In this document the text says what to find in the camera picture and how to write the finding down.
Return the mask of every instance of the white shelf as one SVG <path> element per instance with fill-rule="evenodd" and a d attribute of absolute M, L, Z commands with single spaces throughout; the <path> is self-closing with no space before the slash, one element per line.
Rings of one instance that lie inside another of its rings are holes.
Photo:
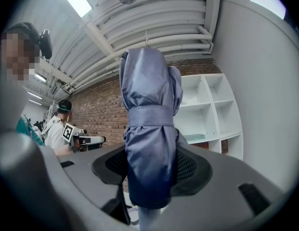
<path fill-rule="evenodd" d="M 188 144 L 198 144 L 198 143 L 204 143 L 204 142 L 209 142 L 209 141 L 215 141 L 219 140 L 218 137 L 213 137 L 211 139 L 202 139 L 202 140 L 192 140 L 192 141 L 187 141 Z"/>
<path fill-rule="evenodd" d="M 216 108 L 221 108 L 221 107 L 223 107 L 229 103 L 232 103 L 232 102 L 233 102 L 233 100 L 221 100 L 221 101 L 215 101 L 214 103 L 215 103 Z"/>
<path fill-rule="evenodd" d="M 243 160 L 243 139 L 242 134 L 239 133 L 236 136 L 227 138 L 228 143 L 228 153 L 226 155 L 235 157 L 237 159 Z"/>
<path fill-rule="evenodd" d="M 182 106 L 210 103 L 206 81 L 200 75 L 183 76 L 182 89 Z"/>
<path fill-rule="evenodd" d="M 221 141 L 228 140 L 228 155 L 243 160 L 240 114 L 224 74 L 182 77 L 183 97 L 174 125 L 183 135 L 204 134 L 189 144 L 208 142 L 210 151 L 222 153 Z"/>
<path fill-rule="evenodd" d="M 211 104 L 206 104 L 206 107 L 192 111 L 179 108 L 174 117 L 174 125 L 182 135 L 204 134 L 206 141 L 218 136 L 214 107 Z"/>
<path fill-rule="evenodd" d="M 210 103 L 186 104 L 186 105 L 180 105 L 179 110 L 180 111 L 196 111 L 196 110 L 204 109 L 209 105 L 210 105 Z"/>
<path fill-rule="evenodd" d="M 221 137 L 241 131 L 239 114 L 234 102 L 215 103 Z"/>
<path fill-rule="evenodd" d="M 214 102 L 234 99 L 232 89 L 223 74 L 205 76 Z"/>

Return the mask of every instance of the white wall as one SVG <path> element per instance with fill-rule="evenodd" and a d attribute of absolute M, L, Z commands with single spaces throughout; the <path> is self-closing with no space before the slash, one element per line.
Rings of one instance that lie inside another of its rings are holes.
<path fill-rule="evenodd" d="M 28 119 L 31 120 L 31 124 L 33 125 L 36 121 L 43 120 L 43 114 L 47 112 L 47 109 L 41 107 L 40 105 L 34 104 L 31 101 L 27 102 L 27 105 L 24 108 L 23 114 L 27 116 Z"/>
<path fill-rule="evenodd" d="M 248 0 L 221 0 L 212 55 L 240 111 L 244 161 L 287 191 L 299 170 L 299 37 Z"/>

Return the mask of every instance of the folded umbrella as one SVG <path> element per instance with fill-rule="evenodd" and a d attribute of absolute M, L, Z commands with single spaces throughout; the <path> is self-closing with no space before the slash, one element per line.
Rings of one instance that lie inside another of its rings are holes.
<path fill-rule="evenodd" d="M 158 49 L 131 49 L 121 58 L 120 88 L 129 112 L 124 142 L 130 199 L 149 209 L 165 207 L 174 182 L 180 72 Z"/>

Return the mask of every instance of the shelf compartment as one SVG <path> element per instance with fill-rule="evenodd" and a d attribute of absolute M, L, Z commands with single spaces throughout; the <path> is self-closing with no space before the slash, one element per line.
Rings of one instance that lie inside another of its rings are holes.
<path fill-rule="evenodd" d="M 221 153 L 221 143 L 218 139 L 211 139 L 209 141 L 204 142 L 198 142 L 198 143 L 192 143 L 192 145 L 200 147 L 205 150 L 209 150 L 212 152 Z"/>
<path fill-rule="evenodd" d="M 205 78 L 214 102 L 234 99 L 232 89 L 223 74 L 208 75 Z"/>
<path fill-rule="evenodd" d="M 184 135 L 184 138 L 187 141 L 199 141 L 205 139 L 205 134 L 189 134 L 189 135 Z"/>
<path fill-rule="evenodd" d="M 228 105 L 229 103 L 232 103 L 233 100 L 221 100 L 221 101 L 215 101 L 216 108 L 222 108 L 225 105 Z"/>
<path fill-rule="evenodd" d="M 199 143 L 205 143 L 205 142 L 210 142 L 210 141 L 215 141 L 215 140 L 217 140 L 218 139 L 218 137 L 212 137 L 212 138 L 210 138 L 210 139 L 208 139 L 208 138 L 204 138 L 203 140 L 191 140 L 191 141 L 187 141 L 188 142 L 188 144 L 199 144 Z"/>
<path fill-rule="evenodd" d="M 239 111 L 235 102 L 215 103 L 220 129 L 220 137 L 228 137 L 241 132 Z"/>
<path fill-rule="evenodd" d="M 214 107 L 207 104 L 202 109 L 186 111 L 179 109 L 174 117 L 174 125 L 182 135 L 204 134 L 203 140 L 189 141 L 189 144 L 209 141 L 218 137 Z"/>
<path fill-rule="evenodd" d="M 210 103 L 206 81 L 201 75 L 182 77 L 182 106 Z"/>
<path fill-rule="evenodd" d="M 186 105 L 180 105 L 179 110 L 180 111 L 197 111 L 206 108 L 209 106 L 210 103 L 197 103 L 197 104 L 186 104 Z"/>
<path fill-rule="evenodd" d="M 222 153 L 243 160 L 243 140 L 242 133 L 234 137 L 221 140 Z"/>

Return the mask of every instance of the person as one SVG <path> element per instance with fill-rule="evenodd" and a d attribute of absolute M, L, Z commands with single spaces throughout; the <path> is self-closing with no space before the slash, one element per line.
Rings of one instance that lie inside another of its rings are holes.
<path fill-rule="evenodd" d="M 41 131 L 37 126 L 34 125 L 34 131 L 38 135 L 38 137 L 42 140 Z"/>
<path fill-rule="evenodd" d="M 6 30 L 0 39 L 0 65 L 2 72 L 18 84 L 28 80 L 34 65 L 39 63 L 40 34 L 36 28 L 28 22 L 17 23 Z M 16 126 L 18 133 L 32 137 L 39 145 L 44 145 L 32 128 L 29 119 L 21 114 Z"/>
<path fill-rule="evenodd" d="M 71 113 L 72 104 L 68 100 L 62 100 L 57 105 L 57 114 L 47 123 L 47 126 L 42 131 L 42 136 L 45 137 L 45 145 L 53 148 L 65 146 L 66 142 L 62 138 L 64 131 L 64 123 L 67 121 Z"/>
<path fill-rule="evenodd" d="M 45 119 L 43 119 L 43 121 L 39 122 L 39 125 L 41 127 L 41 131 L 44 130 L 44 125 L 45 125 Z"/>
<path fill-rule="evenodd" d="M 42 129 L 41 129 L 41 127 L 40 127 L 38 121 L 36 121 L 36 122 L 34 123 L 34 127 L 38 127 L 38 129 L 40 130 L 40 132 L 42 132 Z"/>

